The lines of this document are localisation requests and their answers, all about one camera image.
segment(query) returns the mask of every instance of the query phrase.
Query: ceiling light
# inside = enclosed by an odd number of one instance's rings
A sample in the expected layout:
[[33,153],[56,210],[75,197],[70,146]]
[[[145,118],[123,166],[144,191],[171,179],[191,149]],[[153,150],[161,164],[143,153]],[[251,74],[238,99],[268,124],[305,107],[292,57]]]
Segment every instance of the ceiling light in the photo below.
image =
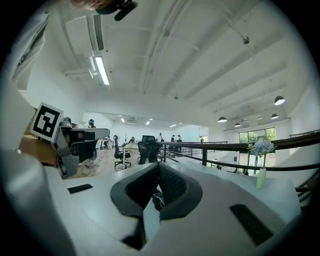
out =
[[271,119],[276,119],[276,118],[278,118],[279,116],[277,115],[277,114],[273,114],[272,116],[271,116]]
[[224,117],[224,116],[221,116],[220,118],[219,118],[219,120],[218,120],[218,123],[224,123],[224,122],[226,122],[227,121],[227,119]]
[[274,105],[280,105],[284,103],[286,100],[282,96],[277,96],[274,100]]
[[99,69],[100,75],[102,77],[103,83],[106,86],[109,86],[110,83],[109,83],[109,80],[108,80],[108,77],[107,77],[107,74],[106,74],[106,70],[105,70],[105,66],[104,66],[104,62],[102,60],[102,57],[95,57],[95,61],[96,61],[96,64],[98,66],[98,69]]

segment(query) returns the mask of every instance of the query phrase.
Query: black rubber pad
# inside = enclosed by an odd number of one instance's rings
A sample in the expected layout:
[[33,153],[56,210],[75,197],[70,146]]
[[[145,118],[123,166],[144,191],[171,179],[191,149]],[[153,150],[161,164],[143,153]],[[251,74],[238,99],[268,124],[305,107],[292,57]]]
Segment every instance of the black rubber pad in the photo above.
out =
[[80,186],[69,187],[68,190],[69,190],[70,194],[74,194],[74,193],[78,193],[78,192],[88,190],[91,188],[93,188],[93,186],[91,186],[90,184],[84,184],[84,185],[80,185]]
[[230,207],[230,210],[256,246],[273,236],[266,226],[244,204],[235,204]]

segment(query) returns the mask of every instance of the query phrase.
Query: hydrangea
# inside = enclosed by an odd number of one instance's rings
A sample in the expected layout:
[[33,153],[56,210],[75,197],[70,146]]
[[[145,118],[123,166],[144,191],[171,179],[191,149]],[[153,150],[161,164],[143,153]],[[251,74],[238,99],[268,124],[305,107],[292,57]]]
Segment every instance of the hydrangea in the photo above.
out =
[[264,139],[264,138],[259,138],[258,141],[252,145],[252,144],[249,144],[248,145],[248,149],[250,150],[250,152],[257,156],[257,157],[260,157],[262,158],[264,155],[272,152],[275,150],[275,146],[274,144],[267,140],[267,139]]

